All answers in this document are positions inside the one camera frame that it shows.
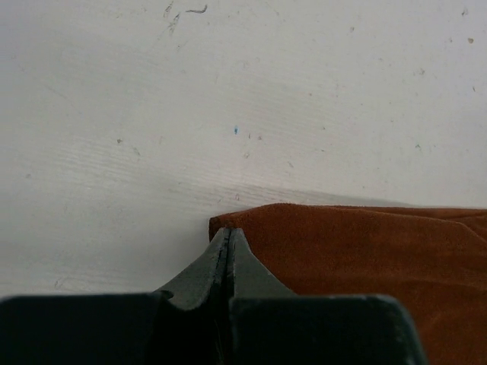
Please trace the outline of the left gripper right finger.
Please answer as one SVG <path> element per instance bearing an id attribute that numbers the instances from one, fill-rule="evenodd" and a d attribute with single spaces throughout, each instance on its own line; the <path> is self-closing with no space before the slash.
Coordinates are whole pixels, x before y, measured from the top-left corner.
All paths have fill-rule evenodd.
<path id="1" fill-rule="evenodd" d="M 383 294 L 302 296 L 231 231 L 228 263 L 235 364 L 425 364 L 412 317 Z"/>

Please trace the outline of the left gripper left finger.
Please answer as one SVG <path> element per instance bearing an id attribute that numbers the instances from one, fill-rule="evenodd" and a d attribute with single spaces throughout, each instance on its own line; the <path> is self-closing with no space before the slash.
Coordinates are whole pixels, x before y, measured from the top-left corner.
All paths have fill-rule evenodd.
<path id="1" fill-rule="evenodd" d="M 230 231 L 152 292 L 1 301 L 3 364 L 222 364 Z"/>

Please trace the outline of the brown orange towel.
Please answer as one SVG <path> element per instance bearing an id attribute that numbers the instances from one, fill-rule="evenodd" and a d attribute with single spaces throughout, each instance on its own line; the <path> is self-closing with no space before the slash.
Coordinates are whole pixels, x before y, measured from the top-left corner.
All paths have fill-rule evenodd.
<path id="1" fill-rule="evenodd" d="M 387 294 L 411 313 L 433 364 L 486 362 L 486 212 L 264 205 L 212 217 L 297 294 Z"/>

